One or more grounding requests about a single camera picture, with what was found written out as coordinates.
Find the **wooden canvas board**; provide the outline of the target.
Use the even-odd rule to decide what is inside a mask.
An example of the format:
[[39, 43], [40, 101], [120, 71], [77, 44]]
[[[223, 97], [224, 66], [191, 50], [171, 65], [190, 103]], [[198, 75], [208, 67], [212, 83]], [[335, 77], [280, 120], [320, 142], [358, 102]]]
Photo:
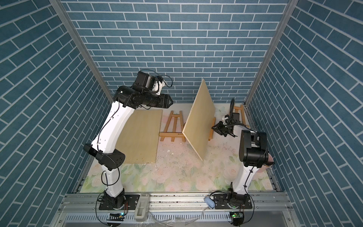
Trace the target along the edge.
[[207, 152], [207, 143], [214, 116], [215, 106], [203, 79], [182, 131], [201, 160], [205, 158]]
[[125, 164], [155, 163], [162, 110], [136, 110], [125, 124], [116, 149], [125, 154]]

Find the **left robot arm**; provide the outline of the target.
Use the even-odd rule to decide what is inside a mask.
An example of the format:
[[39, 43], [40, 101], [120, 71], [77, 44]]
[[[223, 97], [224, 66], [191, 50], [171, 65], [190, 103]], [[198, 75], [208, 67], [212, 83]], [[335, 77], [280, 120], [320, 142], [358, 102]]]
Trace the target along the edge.
[[85, 152], [95, 157], [102, 166], [102, 183], [106, 185], [103, 200], [114, 210], [124, 207], [124, 187], [120, 167], [125, 161], [125, 154], [116, 149], [116, 142], [133, 112], [145, 105], [147, 107], [169, 108], [173, 101], [161, 92], [165, 83], [154, 85], [121, 86], [117, 89], [110, 112], [100, 132], [91, 143], [84, 145]]

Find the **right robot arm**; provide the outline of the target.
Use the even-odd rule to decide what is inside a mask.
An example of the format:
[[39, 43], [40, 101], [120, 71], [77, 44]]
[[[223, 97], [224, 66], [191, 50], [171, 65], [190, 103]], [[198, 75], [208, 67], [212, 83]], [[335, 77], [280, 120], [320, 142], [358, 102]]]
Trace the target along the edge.
[[248, 189], [253, 176], [263, 165], [269, 163], [267, 136], [264, 132], [256, 132], [242, 123], [223, 123], [220, 121], [212, 127], [219, 135], [232, 136], [237, 143], [239, 170], [226, 193], [226, 201], [233, 208], [252, 208]]

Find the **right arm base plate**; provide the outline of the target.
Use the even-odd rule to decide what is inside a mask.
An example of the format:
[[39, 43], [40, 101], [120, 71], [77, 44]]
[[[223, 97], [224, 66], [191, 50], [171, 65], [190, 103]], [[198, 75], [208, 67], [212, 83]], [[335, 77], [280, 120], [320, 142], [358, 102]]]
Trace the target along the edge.
[[252, 209], [252, 201], [247, 195], [237, 194], [228, 199], [226, 194], [214, 194], [211, 196], [217, 210], [226, 209]]

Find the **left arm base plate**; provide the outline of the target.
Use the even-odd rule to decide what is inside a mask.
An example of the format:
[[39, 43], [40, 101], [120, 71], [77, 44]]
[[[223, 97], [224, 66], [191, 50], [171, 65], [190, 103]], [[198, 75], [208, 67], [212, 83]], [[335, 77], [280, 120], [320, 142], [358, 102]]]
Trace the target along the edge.
[[[128, 205], [128, 210], [135, 210], [137, 203], [139, 201], [140, 195], [138, 194], [130, 194], [124, 196], [124, 205], [118, 209], [118, 210], [126, 210], [126, 204]], [[103, 196], [97, 199], [97, 202], [99, 204], [99, 210], [103, 211], [113, 211], [117, 210], [116, 208], [113, 208], [111, 202], [106, 201], [106, 199], [103, 199]]]

